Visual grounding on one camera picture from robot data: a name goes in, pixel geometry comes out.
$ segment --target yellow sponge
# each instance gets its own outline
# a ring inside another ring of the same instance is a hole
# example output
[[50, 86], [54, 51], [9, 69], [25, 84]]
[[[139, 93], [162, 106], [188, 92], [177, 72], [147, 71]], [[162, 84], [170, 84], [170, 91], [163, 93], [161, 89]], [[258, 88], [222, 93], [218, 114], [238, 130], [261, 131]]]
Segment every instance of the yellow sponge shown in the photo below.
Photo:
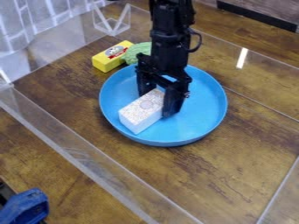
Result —
[[110, 47], [105, 52], [93, 56], [93, 66], [107, 73], [126, 61], [122, 59], [133, 43], [127, 40]]

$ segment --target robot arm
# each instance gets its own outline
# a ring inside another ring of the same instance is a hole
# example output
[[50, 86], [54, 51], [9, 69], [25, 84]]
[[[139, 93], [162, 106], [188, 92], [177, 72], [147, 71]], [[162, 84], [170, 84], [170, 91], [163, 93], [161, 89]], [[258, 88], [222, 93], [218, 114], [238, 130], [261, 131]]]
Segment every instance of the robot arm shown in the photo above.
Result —
[[[151, 30], [151, 56], [139, 53], [137, 83], [139, 95], [147, 94], [157, 85], [166, 89], [163, 99], [163, 117], [181, 111], [184, 101], [190, 96], [189, 86], [193, 78], [185, 72], [189, 54], [202, 45], [202, 35], [190, 26], [194, 24], [196, 11], [193, 0], [150, 0], [154, 27]], [[192, 36], [201, 41], [192, 49]]]

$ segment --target green object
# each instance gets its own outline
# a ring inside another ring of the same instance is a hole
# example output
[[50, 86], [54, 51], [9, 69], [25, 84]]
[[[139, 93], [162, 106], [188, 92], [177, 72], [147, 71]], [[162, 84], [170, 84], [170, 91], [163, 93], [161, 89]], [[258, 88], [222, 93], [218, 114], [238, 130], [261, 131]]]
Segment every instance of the green object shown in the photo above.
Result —
[[123, 60], [129, 65], [133, 65], [138, 62], [137, 55], [143, 53], [146, 55], [151, 55], [153, 43], [145, 42], [141, 44], [131, 45], [126, 51], [126, 55], [123, 56]]

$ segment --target white block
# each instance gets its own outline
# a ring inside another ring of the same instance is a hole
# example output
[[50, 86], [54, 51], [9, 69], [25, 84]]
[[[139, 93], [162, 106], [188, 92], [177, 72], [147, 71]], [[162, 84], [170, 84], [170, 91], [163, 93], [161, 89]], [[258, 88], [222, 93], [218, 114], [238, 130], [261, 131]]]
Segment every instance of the white block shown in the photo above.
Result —
[[157, 88], [118, 111], [119, 120], [138, 134], [163, 117], [163, 105], [165, 92]]

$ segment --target blue plate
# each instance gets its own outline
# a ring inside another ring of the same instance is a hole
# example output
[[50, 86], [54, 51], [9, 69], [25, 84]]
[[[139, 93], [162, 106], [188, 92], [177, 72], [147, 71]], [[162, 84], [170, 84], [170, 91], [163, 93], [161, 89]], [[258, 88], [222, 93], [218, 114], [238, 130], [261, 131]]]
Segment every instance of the blue plate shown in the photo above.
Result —
[[118, 131], [134, 141], [153, 146], [180, 146], [202, 139], [221, 125], [229, 109], [226, 92], [200, 68], [188, 66], [186, 72], [193, 77], [192, 97], [185, 100], [182, 111], [161, 119], [138, 135], [118, 118], [118, 111], [139, 98], [137, 65], [119, 70], [105, 83], [99, 93], [101, 109]]

